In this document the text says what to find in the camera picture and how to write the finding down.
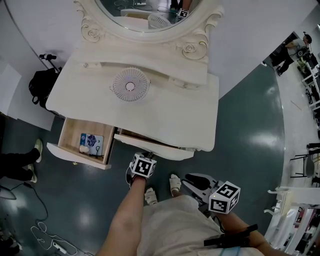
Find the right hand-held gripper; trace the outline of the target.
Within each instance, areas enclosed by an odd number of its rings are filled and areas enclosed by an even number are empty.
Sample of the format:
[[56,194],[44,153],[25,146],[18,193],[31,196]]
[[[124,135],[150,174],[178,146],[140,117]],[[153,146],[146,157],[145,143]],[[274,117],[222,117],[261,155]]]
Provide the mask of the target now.
[[182,185],[210,212],[228,214],[239,201],[241,188],[229,181],[208,179],[199,174],[186,174],[185,178]]

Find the large white wooden drawer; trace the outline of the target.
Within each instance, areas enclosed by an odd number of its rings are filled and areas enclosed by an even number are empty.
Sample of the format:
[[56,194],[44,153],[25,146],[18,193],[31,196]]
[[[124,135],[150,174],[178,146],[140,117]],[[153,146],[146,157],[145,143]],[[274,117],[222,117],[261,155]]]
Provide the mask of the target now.
[[119,128],[114,134],[114,138],[122,143],[151,152],[154,155],[172,161],[182,161],[194,156],[195,150],[172,146],[162,143],[141,134]]

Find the white dressing table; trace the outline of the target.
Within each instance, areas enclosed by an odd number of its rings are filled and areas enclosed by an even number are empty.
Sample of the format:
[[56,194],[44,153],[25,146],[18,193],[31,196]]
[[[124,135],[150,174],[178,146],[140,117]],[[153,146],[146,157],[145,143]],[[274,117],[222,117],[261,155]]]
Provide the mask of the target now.
[[[104,7],[100,0],[96,2]],[[111,15],[146,20],[149,14],[126,9],[120,16]],[[208,62],[208,52],[206,58],[195,61],[182,56],[173,44],[109,38],[89,42],[82,36],[46,107],[65,119],[115,127],[115,133],[125,129],[167,145],[194,149],[194,153],[209,152],[215,146],[219,79],[208,72]],[[119,72],[130,67],[144,72],[150,85],[143,99],[124,102],[110,86]]]

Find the person's right white shoe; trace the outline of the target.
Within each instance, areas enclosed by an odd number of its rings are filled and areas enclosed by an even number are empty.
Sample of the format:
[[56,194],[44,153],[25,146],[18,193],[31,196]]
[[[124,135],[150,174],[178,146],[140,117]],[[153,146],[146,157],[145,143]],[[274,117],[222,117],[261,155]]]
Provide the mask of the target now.
[[171,174],[169,178],[170,192],[173,197],[181,190],[181,179],[176,174]]

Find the person's white shoe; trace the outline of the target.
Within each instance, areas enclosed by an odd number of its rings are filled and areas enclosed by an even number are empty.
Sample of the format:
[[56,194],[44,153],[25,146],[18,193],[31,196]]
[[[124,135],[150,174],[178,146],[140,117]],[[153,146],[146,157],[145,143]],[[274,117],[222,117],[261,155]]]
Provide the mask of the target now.
[[149,206],[158,203],[156,192],[152,187],[146,189],[144,193],[144,199]]
[[181,179],[176,174],[171,174],[169,178],[170,192],[173,197],[181,190]]

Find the person's left white shoe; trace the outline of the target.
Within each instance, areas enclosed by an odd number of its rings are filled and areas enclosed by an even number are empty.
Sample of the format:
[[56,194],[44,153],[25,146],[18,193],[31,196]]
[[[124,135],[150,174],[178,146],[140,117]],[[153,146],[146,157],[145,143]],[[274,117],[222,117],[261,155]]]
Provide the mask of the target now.
[[144,193],[144,199],[149,206],[158,203],[156,192],[152,187],[146,189]]

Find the person's beige clothing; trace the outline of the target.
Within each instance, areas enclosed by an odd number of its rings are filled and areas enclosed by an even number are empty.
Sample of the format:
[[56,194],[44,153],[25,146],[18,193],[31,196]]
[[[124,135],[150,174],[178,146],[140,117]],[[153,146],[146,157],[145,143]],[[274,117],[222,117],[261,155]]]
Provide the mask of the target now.
[[289,256],[272,248],[212,248],[204,241],[221,235],[219,226],[188,195],[144,206],[137,256]]

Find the blue patterned pouch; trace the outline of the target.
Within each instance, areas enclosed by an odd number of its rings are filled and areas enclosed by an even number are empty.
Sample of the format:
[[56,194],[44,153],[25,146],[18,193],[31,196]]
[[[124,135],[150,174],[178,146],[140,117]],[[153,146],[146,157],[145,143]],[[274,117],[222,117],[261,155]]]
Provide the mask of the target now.
[[102,147],[103,141],[104,137],[101,135],[82,133],[79,144],[88,148],[95,148],[97,146]]

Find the black forearm-mounted device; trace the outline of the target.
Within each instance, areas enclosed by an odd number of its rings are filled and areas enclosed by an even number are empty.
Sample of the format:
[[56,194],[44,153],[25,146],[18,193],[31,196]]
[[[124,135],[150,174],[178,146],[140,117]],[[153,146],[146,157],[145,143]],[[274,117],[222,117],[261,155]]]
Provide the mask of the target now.
[[233,247],[248,247],[250,243],[249,236],[251,232],[256,231],[258,229],[258,225],[254,224],[248,226],[245,230],[232,233],[232,234],[222,234],[215,238],[210,238],[203,241],[204,247],[211,248],[233,248]]

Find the white round desk fan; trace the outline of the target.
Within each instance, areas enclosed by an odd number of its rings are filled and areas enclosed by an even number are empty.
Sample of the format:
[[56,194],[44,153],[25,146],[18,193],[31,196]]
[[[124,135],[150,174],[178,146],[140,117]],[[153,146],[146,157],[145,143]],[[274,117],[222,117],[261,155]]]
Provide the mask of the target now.
[[128,67],[114,78],[110,90],[121,101],[132,103],[142,100],[148,93],[150,80],[140,69]]

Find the white ornate shelf unit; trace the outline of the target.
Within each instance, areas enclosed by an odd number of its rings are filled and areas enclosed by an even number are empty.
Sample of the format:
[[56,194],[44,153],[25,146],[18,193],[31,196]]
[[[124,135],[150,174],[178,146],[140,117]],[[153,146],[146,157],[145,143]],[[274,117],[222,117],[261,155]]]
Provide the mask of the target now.
[[265,239],[276,250],[306,256],[320,234],[320,226],[311,225],[320,210],[320,188],[277,187],[268,193],[276,195],[277,202],[264,210],[272,215]]

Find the black metal chair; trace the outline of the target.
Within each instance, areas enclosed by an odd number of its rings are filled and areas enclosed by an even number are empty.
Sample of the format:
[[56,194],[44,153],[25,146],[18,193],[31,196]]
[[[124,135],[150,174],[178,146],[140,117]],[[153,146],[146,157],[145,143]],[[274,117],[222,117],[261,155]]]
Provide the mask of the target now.
[[313,160],[313,155],[320,154],[320,142],[309,143],[306,145],[307,153],[296,154],[294,158],[291,158],[290,161],[294,160],[303,160],[303,170],[302,172],[296,172],[295,175],[291,178],[310,178],[315,173],[315,163]]

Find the black backpack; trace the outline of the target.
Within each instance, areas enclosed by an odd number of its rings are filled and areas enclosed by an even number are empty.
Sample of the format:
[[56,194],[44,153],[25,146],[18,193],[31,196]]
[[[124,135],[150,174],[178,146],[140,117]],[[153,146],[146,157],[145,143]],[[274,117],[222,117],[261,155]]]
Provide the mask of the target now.
[[50,68],[37,71],[34,74],[29,82],[28,89],[32,95],[32,102],[35,105],[40,105],[42,108],[46,109],[46,102],[61,71],[61,67],[58,71],[54,68]]

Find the oval mirror with ornate frame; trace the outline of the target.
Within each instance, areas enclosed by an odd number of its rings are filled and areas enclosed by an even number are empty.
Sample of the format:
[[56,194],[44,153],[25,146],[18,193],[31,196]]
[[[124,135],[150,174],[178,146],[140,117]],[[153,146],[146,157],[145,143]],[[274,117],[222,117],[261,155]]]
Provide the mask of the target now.
[[210,30],[225,13],[219,0],[201,0],[191,15],[171,24],[158,12],[150,12],[147,19],[115,17],[96,0],[74,0],[74,3],[83,14],[81,34],[88,42],[109,38],[141,45],[174,45],[182,56],[192,61],[207,57]]

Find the black scooter handlebar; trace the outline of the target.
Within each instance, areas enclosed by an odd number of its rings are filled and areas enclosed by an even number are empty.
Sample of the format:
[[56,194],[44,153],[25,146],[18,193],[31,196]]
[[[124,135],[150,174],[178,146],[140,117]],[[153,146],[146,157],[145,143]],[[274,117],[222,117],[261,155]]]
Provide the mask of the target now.
[[47,54],[47,53],[45,53],[45,54],[40,54],[40,55],[39,55],[39,58],[40,58],[41,60],[48,61],[58,74],[62,71],[62,68],[61,68],[61,67],[57,67],[57,66],[53,63],[53,61],[57,59],[57,56],[56,56],[56,55],[52,55],[52,54]]

